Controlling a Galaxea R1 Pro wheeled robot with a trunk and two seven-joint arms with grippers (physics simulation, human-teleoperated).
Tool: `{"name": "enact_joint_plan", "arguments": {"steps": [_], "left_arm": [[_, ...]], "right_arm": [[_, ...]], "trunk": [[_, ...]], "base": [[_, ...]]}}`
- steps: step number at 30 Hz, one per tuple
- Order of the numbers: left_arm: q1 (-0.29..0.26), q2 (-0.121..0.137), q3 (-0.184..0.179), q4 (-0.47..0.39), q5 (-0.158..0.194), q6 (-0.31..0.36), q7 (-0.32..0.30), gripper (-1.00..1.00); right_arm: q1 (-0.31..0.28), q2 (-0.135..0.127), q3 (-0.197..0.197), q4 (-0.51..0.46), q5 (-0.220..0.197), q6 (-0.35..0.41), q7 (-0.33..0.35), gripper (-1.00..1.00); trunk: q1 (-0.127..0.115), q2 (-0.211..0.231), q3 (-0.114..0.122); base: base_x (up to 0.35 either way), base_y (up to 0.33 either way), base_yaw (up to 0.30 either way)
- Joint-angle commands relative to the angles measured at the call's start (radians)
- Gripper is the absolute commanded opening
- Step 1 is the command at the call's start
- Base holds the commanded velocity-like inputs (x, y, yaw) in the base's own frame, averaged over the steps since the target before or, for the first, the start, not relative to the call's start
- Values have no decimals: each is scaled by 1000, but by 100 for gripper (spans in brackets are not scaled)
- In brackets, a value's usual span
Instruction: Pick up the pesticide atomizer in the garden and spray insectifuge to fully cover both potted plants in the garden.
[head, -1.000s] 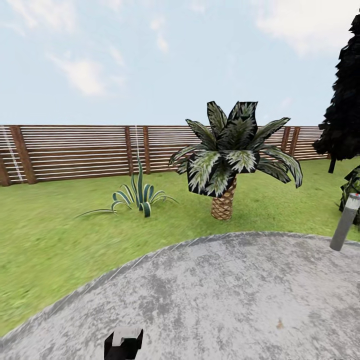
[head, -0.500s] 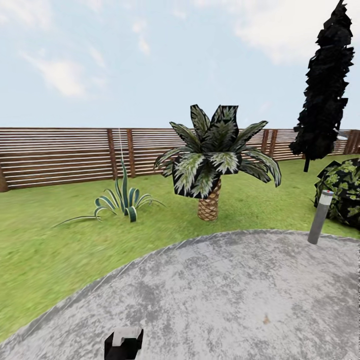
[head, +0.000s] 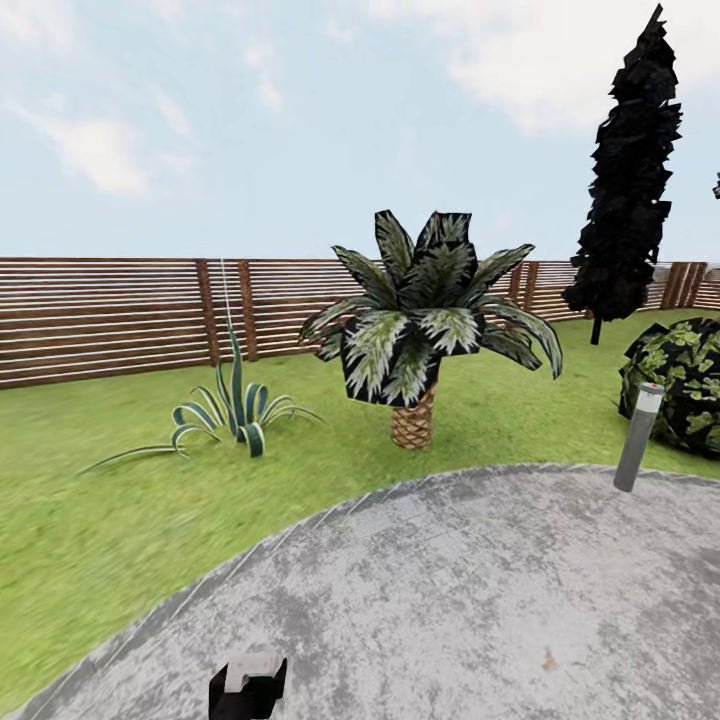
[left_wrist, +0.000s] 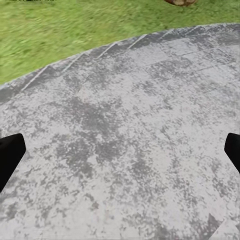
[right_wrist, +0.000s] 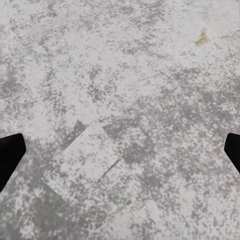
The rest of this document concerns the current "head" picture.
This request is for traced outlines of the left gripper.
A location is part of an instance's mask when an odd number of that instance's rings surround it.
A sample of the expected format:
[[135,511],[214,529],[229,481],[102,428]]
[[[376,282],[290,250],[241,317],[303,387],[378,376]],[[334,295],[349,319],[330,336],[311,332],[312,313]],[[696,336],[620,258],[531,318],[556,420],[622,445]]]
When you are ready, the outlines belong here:
[[224,713],[234,720],[269,720],[274,702],[283,698],[287,658],[278,673],[251,675],[240,693],[224,692],[227,667],[209,681],[209,719]]

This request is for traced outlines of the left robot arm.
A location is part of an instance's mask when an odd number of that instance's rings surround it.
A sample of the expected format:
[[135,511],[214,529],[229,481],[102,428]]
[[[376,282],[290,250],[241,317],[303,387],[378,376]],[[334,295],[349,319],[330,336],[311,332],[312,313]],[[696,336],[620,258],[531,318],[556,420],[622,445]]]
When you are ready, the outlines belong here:
[[280,653],[243,653],[209,681],[210,720],[269,720],[283,698],[287,658]]

